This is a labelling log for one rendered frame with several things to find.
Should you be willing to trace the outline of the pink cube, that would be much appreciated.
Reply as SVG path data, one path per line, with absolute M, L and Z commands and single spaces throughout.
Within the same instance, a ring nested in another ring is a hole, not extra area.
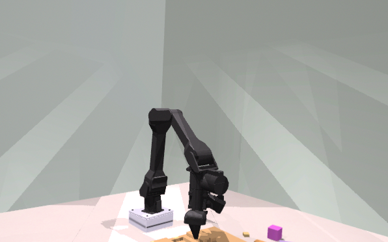
M 268 227 L 268 238 L 273 240 L 280 240 L 283 236 L 283 228 L 275 225 Z

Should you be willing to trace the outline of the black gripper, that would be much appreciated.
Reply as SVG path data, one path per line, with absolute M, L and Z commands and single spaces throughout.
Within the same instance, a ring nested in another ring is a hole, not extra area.
M 201 226 L 206 225 L 206 215 L 208 214 L 207 206 L 204 209 L 203 200 L 207 196 L 207 192 L 204 189 L 192 189 L 189 188 L 189 204 L 188 209 L 191 209 L 186 212 L 184 215 L 184 224 L 188 224 L 193 234 L 194 239 L 198 239 Z

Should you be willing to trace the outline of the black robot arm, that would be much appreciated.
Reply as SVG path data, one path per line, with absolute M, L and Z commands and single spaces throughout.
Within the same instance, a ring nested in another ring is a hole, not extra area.
M 168 178 L 163 172 L 165 138 L 166 132 L 172 126 L 184 145 L 184 155 L 189 164 L 186 170 L 190 172 L 189 187 L 208 191 L 202 206 L 221 214 L 226 204 L 223 194 L 227 192 L 229 182 L 224 172 L 218 170 L 211 149 L 198 140 L 183 117 L 182 111 L 153 108 L 148 114 L 148 119 L 152 129 L 152 147 L 150 169 L 139 190 L 139 195 L 144 198 L 144 210 L 141 212 L 153 215 L 164 211 L 161 208 L 161 195 L 165 194 Z

